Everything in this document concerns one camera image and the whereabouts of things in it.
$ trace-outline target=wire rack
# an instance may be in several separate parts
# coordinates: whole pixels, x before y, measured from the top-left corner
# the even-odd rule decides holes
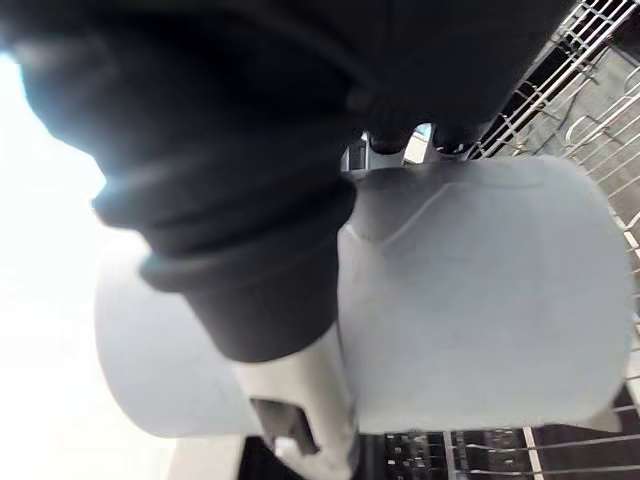
[[[611,213],[624,232],[637,300],[640,67],[617,50],[611,39],[639,10],[638,2],[632,0],[578,2],[529,69],[510,111],[496,119],[472,153],[476,158],[553,154],[580,165],[608,196]],[[539,83],[531,80],[545,68],[544,75],[537,77]],[[640,321],[637,315],[635,318],[638,333]],[[608,411],[617,424],[610,431],[598,430],[594,421],[592,428],[548,425],[388,434],[386,478],[637,480],[640,421],[636,395],[640,399],[637,338],[626,385]]]

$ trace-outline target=metal rack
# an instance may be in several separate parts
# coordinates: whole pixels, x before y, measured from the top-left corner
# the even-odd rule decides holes
[[[640,308],[640,66],[611,45],[633,0],[582,0],[564,19],[475,158],[553,154],[584,168],[624,232]],[[554,65],[536,84],[536,69]],[[640,321],[636,322],[637,333]],[[609,414],[620,431],[565,425],[389,434],[387,479],[627,480],[640,478],[640,341]]]

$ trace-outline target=dishwasher rack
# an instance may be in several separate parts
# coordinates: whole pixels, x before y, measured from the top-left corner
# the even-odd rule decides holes
[[[624,232],[636,311],[640,308],[640,66],[613,39],[639,13],[640,4],[632,0],[578,2],[525,75],[506,111],[471,153],[473,158],[508,155],[514,161],[523,154],[551,154],[581,166],[607,195]],[[637,315],[635,319],[640,334]],[[608,427],[600,426],[600,418],[582,426],[391,433],[385,437],[385,479],[637,480],[638,401],[636,335],[626,385],[602,415]]]

